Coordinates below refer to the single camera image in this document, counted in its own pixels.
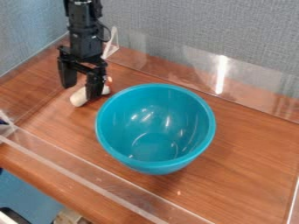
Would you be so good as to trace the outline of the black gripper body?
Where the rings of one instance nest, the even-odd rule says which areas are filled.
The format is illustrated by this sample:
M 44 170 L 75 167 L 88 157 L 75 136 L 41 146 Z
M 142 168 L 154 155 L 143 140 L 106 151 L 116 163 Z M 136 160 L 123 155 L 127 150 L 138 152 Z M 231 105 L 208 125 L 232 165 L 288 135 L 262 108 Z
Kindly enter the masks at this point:
M 107 62 L 101 59 L 103 45 L 108 42 L 103 24 L 69 25 L 69 46 L 59 46 L 59 58 L 71 63 L 77 73 L 106 75 Z

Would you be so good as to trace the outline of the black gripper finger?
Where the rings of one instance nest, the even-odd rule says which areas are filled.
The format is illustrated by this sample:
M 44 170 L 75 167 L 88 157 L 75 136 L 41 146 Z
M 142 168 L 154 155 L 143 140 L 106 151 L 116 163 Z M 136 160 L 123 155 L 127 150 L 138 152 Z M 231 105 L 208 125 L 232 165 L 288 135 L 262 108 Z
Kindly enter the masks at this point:
M 72 68 L 71 63 L 63 59 L 57 59 L 60 84 L 64 88 L 72 88 L 77 83 L 77 72 Z
M 97 73 L 87 74 L 85 94 L 88 100 L 95 100 L 101 96 L 106 78 Z

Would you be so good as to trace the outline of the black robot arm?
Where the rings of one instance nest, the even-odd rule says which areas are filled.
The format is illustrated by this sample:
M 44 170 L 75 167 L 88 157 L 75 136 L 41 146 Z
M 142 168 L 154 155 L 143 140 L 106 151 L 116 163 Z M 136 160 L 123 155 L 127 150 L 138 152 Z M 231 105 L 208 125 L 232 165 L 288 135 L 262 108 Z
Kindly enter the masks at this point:
M 77 84 L 77 73 L 87 75 L 87 100 L 101 96 L 107 82 L 108 63 L 101 59 L 103 44 L 111 38 L 104 38 L 108 28 L 99 21 L 101 14 L 100 0 L 63 0 L 68 18 L 69 46 L 60 45 L 57 68 L 60 84 L 72 88 Z

